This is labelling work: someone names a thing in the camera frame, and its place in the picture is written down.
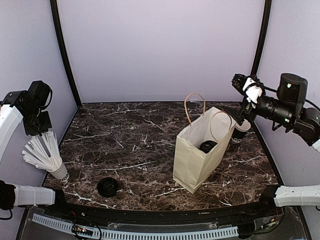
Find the cream paper bag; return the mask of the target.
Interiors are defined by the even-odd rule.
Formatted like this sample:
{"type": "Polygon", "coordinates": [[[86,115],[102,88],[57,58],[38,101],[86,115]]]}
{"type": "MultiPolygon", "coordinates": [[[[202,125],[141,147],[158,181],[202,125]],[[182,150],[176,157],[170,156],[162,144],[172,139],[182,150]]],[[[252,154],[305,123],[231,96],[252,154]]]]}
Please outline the cream paper bag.
{"type": "Polygon", "coordinates": [[[221,163],[233,134],[236,121],[224,110],[211,107],[191,121],[187,101],[184,110],[189,121],[176,136],[173,180],[194,194],[221,163]]]}

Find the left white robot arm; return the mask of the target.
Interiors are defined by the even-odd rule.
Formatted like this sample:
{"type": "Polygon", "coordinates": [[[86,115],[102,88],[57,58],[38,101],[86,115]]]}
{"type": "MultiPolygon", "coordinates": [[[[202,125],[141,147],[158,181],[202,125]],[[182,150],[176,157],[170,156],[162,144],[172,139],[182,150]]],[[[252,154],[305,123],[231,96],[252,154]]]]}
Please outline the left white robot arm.
{"type": "MultiPolygon", "coordinates": [[[[3,157],[8,143],[18,125],[23,120],[40,112],[42,106],[39,99],[28,91],[10,92],[0,105],[0,156],[3,157]]],[[[9,217],[1,217],[7,221],[13,217],[15,207],[50,206],[60,218],[67,218],[71,213],[70,206],[62,199],[56,199],[56,192],[45,187],[16,185],[0,181],[0,209],[9,211],[9,217]]]]}

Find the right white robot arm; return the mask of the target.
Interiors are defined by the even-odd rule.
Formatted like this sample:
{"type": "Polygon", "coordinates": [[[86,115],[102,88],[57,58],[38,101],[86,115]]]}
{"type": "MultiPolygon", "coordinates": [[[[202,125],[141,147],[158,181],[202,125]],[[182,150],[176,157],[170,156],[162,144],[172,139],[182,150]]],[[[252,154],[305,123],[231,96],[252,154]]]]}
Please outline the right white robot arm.
{"type": "MultiPolygon", "coordinates": [[[[303,107],[304,102],[291,104],[281,102],[273,97],[261,96],[256,104],[246,99],[241,103],[240,110],[232,113],[238,124],[244,120],[252,122],[255,116],[272,121],[272,130],[284,127],[288,133],[299,135],[310,147],[320,151],[320,111],[317,108],[303,107]]],[[[269,185],[255,205],[255,213],[266,217],[275,207],[315,206],[320,209],[320,186],[285,186],[269,185]]]]}

